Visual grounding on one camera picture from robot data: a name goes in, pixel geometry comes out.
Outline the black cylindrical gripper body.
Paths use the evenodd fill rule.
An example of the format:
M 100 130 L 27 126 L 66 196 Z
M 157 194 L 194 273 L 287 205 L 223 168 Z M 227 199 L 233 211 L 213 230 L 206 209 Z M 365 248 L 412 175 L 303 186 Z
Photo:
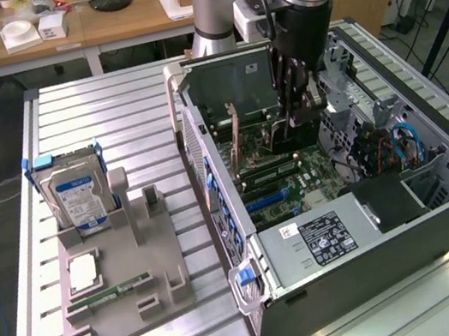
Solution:
M 276 12 L 272 46 L 277 53 L 304 62 L 306 69 L 317 70 L 324 54 L 332 1 L 316 7 L 291 5 Z

